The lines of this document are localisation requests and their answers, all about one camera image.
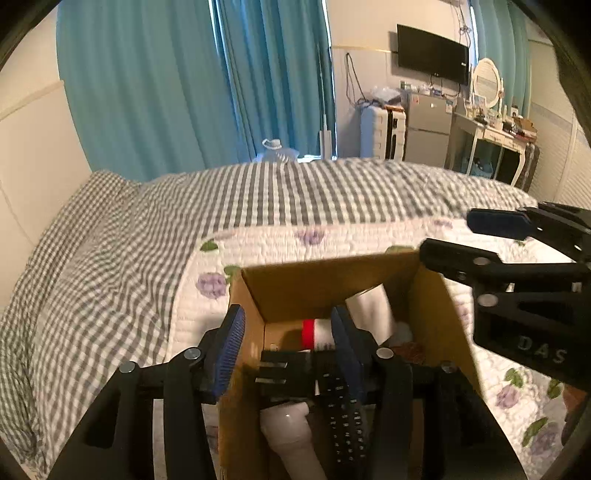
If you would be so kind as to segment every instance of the green leaf pattern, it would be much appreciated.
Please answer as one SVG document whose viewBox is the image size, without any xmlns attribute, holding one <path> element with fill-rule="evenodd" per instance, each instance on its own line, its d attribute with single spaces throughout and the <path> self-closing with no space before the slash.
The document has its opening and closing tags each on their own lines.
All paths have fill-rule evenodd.
<svg viewBox="0 0 591 480">
<path fill-rule="evenodd" d="M 226 283 L 229 285 L 232 282 L 233 276 L 240 271 L 240 267 L 238 265 L 226 265 L 223 268 L 223 272 L 227 275 L 226 276 Z"/>
<path fill-rule="evenodd" d="M 219 247 L 216 242 L 213 241 L 213 238 L 210 238 L 207 242 L 205 242 L 199 250 L 202 252 L 212 252 L 217 250 Z"/>
<path fill-rule="evenodd" d="M 530 444 L 530 441 L 533 437 L 537 435 L 537 433 L 541 430 L 541 428 L 548 423 L 548 417 L 542 417 L 535 422 L 533 422 L 527 430 L 523 434 L 523 441 L 521 442 L 522 447 L 527 447 Z"/>
<path fill-rule="evenodd" d="M 554 378 L 550 380 L 548 384 L 548 390 L 546 392 L 548 394 L 548 398 L 556 398 L 559 397 L 562 393 L 562 387 L 560 386 L 560 381 L 555 380 Z"/>
<path fill-rule="evenodd" d="M 387 254 L 397 254 L 400 252 L 412 252 L 414 250 L 413 247 L 409 247 L 408 245 L 390 245 L 386 249 Z"/>
<path fill-rule="evenodd" d="M 523 377 L 515 368 L 510 368 L 505 373 L 505 381 L 511 382 L 511 385 L 515 385 L 517 388 L 523 388 Z"/>
</svg>

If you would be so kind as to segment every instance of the white tube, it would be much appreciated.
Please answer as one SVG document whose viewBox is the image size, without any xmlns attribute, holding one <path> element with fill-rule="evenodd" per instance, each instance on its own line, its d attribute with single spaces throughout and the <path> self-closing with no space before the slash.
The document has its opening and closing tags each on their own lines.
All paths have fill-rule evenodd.
<svg viewBox="0 0 591 480">
<path fill-rule="evenodd" d="M 394 315 L 384 285 L 358 293 L 345 300 L 345 303 L 355 326 L 371 332 L 378 345 L 396 332 Z"/>
<path fill-rule="evenodd" d="M 312 446 L 306 402 L 284 403 L 261 410 L 261 430 L 281 458 L 291 480 L 326 480 Z"/>
</svg>

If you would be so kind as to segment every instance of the gray checkered blanket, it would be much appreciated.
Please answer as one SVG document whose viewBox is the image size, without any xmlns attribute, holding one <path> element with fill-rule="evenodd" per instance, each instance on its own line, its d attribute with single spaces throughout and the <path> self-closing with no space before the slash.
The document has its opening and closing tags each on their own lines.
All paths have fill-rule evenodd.
<svg viewBox="0 0 591 480">
<path fill-rule="evenodd" d="M 535 205 L 520 190 L 378 160 L 251 163 L 136 183 L 94 173 L 33 252 L 0 322 L 0 433 L 46 474 L 124 360 L 163 360 L 196 245 L 255 225 L 460 218 Z"/>
</svg>

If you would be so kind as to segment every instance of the red band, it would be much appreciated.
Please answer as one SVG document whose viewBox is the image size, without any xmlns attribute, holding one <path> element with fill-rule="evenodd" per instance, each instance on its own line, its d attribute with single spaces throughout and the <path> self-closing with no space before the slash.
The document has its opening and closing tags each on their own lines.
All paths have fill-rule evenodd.
<svg viewBox="0 0 591 480">
<path fill-rule="evenodd" d="M 304 320 L 301 328 L 302 350 L 314 350 L 314 319 Z"/>
</svg>

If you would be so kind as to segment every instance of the metal screw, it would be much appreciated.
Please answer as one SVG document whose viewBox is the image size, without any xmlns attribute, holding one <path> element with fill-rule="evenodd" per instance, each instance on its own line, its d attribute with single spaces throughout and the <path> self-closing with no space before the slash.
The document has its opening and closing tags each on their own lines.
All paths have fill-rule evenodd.
<svg viewBox="0 0 591 480">
<path fill-rule="evenodd" d="M 494 307 L 499 303 L 499 299 L 492 293 L 483 293 L 478 297 L 478 305 L 482 307 Z"/>
<path fill-rule="evenodd" d="M 196 360 L 201 356 L 201 350 L 199 348 L 187 348 L 183 356 L 187 360 Z"/>
<path fill-rule="evenodd" d="M 447 374 L 452 374 L 457 371 L 457 366 L 454 362 L 450 360 L 445 360 L 441 362 L 441 370 L 443 370 Z"/>
<path fill-rule="evenodd" d="M 389 348 L 386 347 L 380 347 L 375 351 L 375 354 L 380 357 L 383 358 L 384 360 L 387 360 L 388 358 L 392 358 L 394 356 L 394 352 L 392 350 L 390 350 Z"/>
<path fill-rule="evenodd" d="M 488 260 L 488 258 L 476 257 L 474 259 L 474 264 L 478 265 L 479 267 L 484 267 L 485 265 L 488 265 L 489 263 L 491 263 L 491 261 Z"/>
<path fill-rule="evenodd" d="M 132 371 L 134 371 L 135 368 L 135 362 L 129 361 L 129 362 L 125 362 L 123 365 L 121 365 L 119 367 L 119 371 L 122 374 L 128 374 L 131 373 Z"/>
</svg>

